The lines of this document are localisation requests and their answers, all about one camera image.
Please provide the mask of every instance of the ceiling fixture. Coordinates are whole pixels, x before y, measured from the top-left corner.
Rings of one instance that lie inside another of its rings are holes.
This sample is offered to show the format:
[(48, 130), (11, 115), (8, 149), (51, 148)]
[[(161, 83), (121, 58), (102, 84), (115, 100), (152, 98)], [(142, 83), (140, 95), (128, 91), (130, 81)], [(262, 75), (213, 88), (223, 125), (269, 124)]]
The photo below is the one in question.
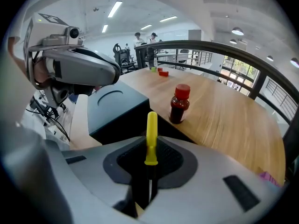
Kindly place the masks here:
[(298, 59), (297, 58), (292, 58), (290, 60), (291, 64), (294, 65), (295, 67), (299, 68), (299, 62), (298, 62)]
[(238, 27), (235, 27), (233, 30), (232, 30), (232, 33), (236, 34), (236, 35), (244, 35), (243, 31), (241, 28), (238, 28)]
[(116, 3), (114, 4), (113, 8), (111, 9), (108, 17), (113, 17), (114, 13), (120, 7), (121, 4), (122, 4), (122, 1), (116, 1)]
[(235, 39), (232, 39), (229, 41), (230, 43), (233, 43), (233, 44), (237, 44), (237, 41)]
[(149, 25), (147, 25), (147, 26), (141, 28), (140, 30), (144, 30), (144, 29), (149, 28), (149, 27), (151, 27), (151, 24), (149, 24)]
[(162, 20), (160, 20), (160, 22), (168, 21), (168, 20), (170, 20), (170, 19), (174, 19), (174, 18), (177, 18), (177, 16), (173, 16), (173, 17), (169, 17), (169, 18), (162, 19)]
[(108, 27), (108, 25), (104, 25), (104, 26), (103, 26), (102, 33), (106, 32), (106, 30), (107, 30), (107, 27)]
[(268, 59), (269, 61), (271, 61), (271, 62), (273, 62), (273, 61), (274, 61), (274, 59), (273, 59), (273, 57), (272, 57), (272, 56), (267, 56), (267, 59)]

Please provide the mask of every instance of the red bottle cap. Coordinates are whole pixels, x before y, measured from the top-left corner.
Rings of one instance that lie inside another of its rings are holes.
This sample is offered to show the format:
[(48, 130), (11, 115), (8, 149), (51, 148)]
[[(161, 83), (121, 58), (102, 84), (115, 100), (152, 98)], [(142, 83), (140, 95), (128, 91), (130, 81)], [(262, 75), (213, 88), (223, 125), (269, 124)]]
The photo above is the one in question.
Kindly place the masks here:
[(190, 95), (190, 86), (187, 84), (178, 84), (176, 87), (175, 96), (178, 99), (188, 99)]

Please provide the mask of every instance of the yellow screwdriver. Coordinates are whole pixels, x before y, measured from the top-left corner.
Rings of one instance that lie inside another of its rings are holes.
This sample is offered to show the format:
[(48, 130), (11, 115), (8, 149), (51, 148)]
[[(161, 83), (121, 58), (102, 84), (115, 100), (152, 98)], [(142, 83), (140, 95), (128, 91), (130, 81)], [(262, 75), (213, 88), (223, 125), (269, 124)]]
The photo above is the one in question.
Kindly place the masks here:
[(149, 112), (146, 128), (146, 146), (147, 152), (145, 165), (147, 167), (147, 176), (149, 180), (149, 203), (153, 194), (153, 180), (156, 178), (156, 166), (158, 164), (156, 156), (156, 146), (158, 137), (158, 115), (156, 112)]

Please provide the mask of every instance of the small red object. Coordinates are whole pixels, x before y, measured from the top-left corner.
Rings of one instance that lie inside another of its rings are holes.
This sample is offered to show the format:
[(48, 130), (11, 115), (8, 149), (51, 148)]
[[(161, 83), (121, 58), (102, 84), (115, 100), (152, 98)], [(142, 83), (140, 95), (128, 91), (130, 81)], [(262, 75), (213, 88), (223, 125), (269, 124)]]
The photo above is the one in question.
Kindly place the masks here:
[(168, 77), (168, 71), (160, 71), (159, 75), (163, 77)]

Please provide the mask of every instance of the office chair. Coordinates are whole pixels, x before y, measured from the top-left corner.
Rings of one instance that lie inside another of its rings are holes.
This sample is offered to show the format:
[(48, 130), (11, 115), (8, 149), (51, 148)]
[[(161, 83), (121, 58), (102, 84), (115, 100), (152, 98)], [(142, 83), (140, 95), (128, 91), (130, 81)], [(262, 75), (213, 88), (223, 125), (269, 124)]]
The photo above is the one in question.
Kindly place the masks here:
[(135, 67), (136, 62), (130, 62), (130, 52), (126, 49), (121, 49), (121, 47), (116, 43), (113, 47), (115, 61), (119, 64), (121, 68), (121, 75), (137, 70)]

